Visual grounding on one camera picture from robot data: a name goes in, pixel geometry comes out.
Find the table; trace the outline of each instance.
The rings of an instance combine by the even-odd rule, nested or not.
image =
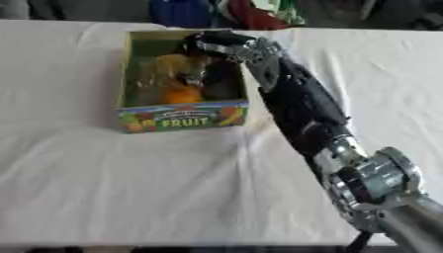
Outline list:
[[[281,136],[247,71],[245,126],[117,130],[125,31],[157,29],[0,22],[0,242],[351,241],[355,230]],[[279,41],[353,116],[368,151],[401,149],[422,167],[431,197],[443,202],[443,34],[247,34]]]

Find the red fabric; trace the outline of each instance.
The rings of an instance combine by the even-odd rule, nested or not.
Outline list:
[[[282,20],[270,16],[267,11],[255,8],[250,0],[230,0],[227,10],[238,23],[250,30],[278,30],[289,27]]]

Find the cardboard box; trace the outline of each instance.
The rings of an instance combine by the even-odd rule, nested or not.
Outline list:
[[[243,125],[248,99],[239,65],[233,67],[232,82],[238,96],[221,101],[173,105],[136,105],[136,81],[140,62],[174,51],[180,41],[195,31],[129,32],[118,102],[119,118],[126,132],[163,131]]]

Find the fruit box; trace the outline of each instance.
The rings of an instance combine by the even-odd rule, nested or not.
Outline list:
[[[243,75],[238,64],[229,65],[230,73],[228,74],[226,66],[213,69],[213,73],[216,75],[215,80],[218,80],[218,75],[219,79],[224,78],[224,81],[221,83],[222,86],[219,85],[210,93],[213,93],[213,95],[221,94],[230,89],[231,96],[221,96],[221,99],[218,96],[207,96],[208,99],[206,99],[204,96],[201,103],[169,105],[140,105],[134,99],[137,93],[136,83],[142,71],[140,62],[147,58],[153,59],[160,55],[172,53],[182,39],[195,32],[127,33],[118,101],[119,118],[126,132],[243,125],[248,109],[248,99]]]

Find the robotic arm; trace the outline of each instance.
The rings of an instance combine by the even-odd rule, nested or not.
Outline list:
[[[328,92],[277,43],[202,32],[186,38],[182,49],[246,64],[282,134],[341,216],[362,232],[356,243],[384,233],[410,252],[443,252],[443,207],[421,190],[419,169],[393,147],[366,154]]]

